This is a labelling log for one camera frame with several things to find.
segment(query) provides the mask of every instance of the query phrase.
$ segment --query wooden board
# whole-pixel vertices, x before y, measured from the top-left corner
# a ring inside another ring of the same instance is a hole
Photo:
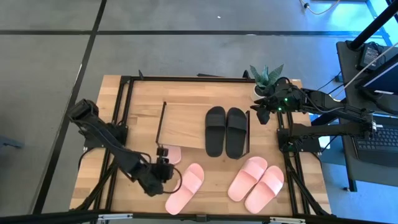
[[[99,116],[106,122],[111,121],[120,76],[104,76],[97,105]],[[300,80],[294,84],[301,87]],[[244,201],[234,202],[227,196],[227,189],[243,165],[252,156],[261,156],[269,166],[279,166],[285,172],[282,153],[278,149],[276,129],[278,122],[272,114],[266,125],[260,125],[255,111],[251,111],[250,154],[240,160],[226,156],[208,157],[205,152],[205,114],[213,106],[222,106],[226,111],[231,107],[249,110],[253,105],[250,92],[253,83],[220,83],[220,82],[134,82],[131,106],[127,119],[129,126],[127,148],[146,152],[155,159],[155,137],[159,124],[162,104],[167,102],[159,142],[182,146],[182,160],[177,168],[183,172],[191,163],[200,164],[205,171],[205,181],[181,213],[250,215],[244,207]],[[307,114],[294,113],[295,123],[310,125]],[[70,208],[77,207],[90,193],[98,181],[103,160],[104,149],[94,150],[86,155],[76,180]],[[301,152],[302,169],[305,184],[323,209],[330,212],[328,196],[323,181],[319,161],[313,155]],[[178,175],[165,184],[165,190],[172,190],[177,183]],[[302,212],[299,189],[296,187],[296,198],[299,211]],[[105,187],[101,207],[104,207],[107,186]],[[138,183],[130,182],[120,171],[116,181],[112,211],[167,213],[165,201],[169,195],[149,197],[144,194]],[[275,199],[258,215],[291,215],[287,181]]]

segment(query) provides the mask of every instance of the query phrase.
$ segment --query wooden table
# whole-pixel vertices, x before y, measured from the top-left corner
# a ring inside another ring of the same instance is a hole
[[[120,76],[105,75],[96,104],[99,116],[105,122],[110,122]],[[292,80],[301,87],[300,80]],[[253,83],[221,83],[221,82],[157,82],[135,81],[132,99],[127,119],[129,126],[126,147],[135,151],[149,153],[155,158],[155,137],[159,124],[163,101],[167,102],[162,131],[159,142],[182,147],[182,160],[177,168],[183,172],[191,163],[199,163],[205,171],[205,181],[181,211],[184,214],[217,214],[217,215],[251,215],[244,207],[244,201],[234,202],[227,196],[227,189],[240,170],[246,159],[261,156],[268,161],[268,165],[277,165],[285,172],[282,153],[278,149],[276,129],[278,121],[275,114],[271,115],[266,125],[260,125],[255,111],[250,120],[250,149],[251,152],[240,160],[233,160],[226,156],[225,151],[220,157],[212,158],[205,151],[205,114],[213,106],[222,106],[226,111],[231,107],[249,110],[253,105],[250,92]],[[126,88],[122,102],[126,97]],[[295,123],[310,125],[308,114],[294,113]],[[104,149],[99,148],[89,152],[83,159],[77,176],[75,191],[70,208],[81,204],[98,181]],[[324,210],[330,212],[328,196],[326,194],[322,169],[319,161],[310,153],[300,153],[305,185],[315,200]],[[144,194],[138,183],[130,182],[118,171],[113,196],[112,211],[167,213],[165,201],[167,194],[149,197]],[[165,184],[165,190],[173,189],[178,175]],[[104,208],[107,186],[101,200]],[[295,186],[299,212],[302,201],[299,188]],[[257,215],[291,215],[289,190],[285,183],[278,196],[274,198]]]

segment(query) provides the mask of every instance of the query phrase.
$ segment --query keyboard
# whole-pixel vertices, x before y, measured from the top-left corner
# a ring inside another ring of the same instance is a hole
[[[370,140],[354,139],[358,159],[398,167],[398,126],[383,126]]]

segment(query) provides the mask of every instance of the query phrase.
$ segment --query black slide sandal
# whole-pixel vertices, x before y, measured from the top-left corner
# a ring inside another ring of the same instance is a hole
[[[215,106],[207,111],[205,118],[206,152],[210,157],[223,153],[225,135],[225,110]]]
[[[238,108],[229,109],[226,115],[226,155],[239,159],[243,155],[248,119]]]

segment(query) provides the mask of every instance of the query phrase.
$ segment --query pink slide sandal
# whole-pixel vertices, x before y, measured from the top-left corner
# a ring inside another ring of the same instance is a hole
[[[184,206],[191,200],[193,195],[199,190],[205,179],[203,168],[199,164],[191,164],[182,175],[182,185],[180,190],[171,194],[166,201],[166,211],[172,215],[176,215],[184,208]]]
[[[248,159],[239,170],[228,189],[228,196],[235,202],[241,201],[250,189],[259,182],[268,163],[261,157]]]
[[[166,149],[169,150],[166,158],[169,159],[169,163],[171,164],[178,164],[181,161],[181,147],[180,146],[170,146],[170,145],[163,145]]]
[[[259,213],[281,190],[284,184],[284,173],[277,166],[271,166],[253,188],[244,206],[250,213]]]

